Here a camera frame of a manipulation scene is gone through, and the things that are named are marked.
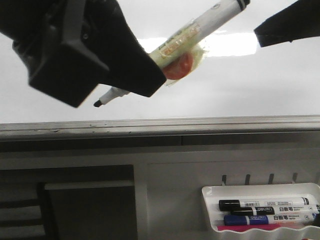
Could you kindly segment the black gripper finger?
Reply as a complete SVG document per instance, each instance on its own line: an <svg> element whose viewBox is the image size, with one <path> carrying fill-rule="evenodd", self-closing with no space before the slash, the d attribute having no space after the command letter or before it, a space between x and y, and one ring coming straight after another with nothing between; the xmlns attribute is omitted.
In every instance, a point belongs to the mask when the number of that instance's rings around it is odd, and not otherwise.
<svg viewBox="0 0 320 240"><path fill-rule="evenodd" d="M297 0L254 29L263 47L320 35L320 2Z"/></svg>

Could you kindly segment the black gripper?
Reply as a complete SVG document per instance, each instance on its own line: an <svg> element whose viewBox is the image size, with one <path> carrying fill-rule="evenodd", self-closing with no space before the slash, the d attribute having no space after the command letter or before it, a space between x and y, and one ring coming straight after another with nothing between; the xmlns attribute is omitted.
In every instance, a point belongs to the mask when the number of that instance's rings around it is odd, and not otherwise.
<svg viewBox="0 0 320 240"><path fill-rule="evenodd" d="M0 32L12 39L28 84L74 108L98 83L151 97L166 81L116 0L2 0Z"/></svg>

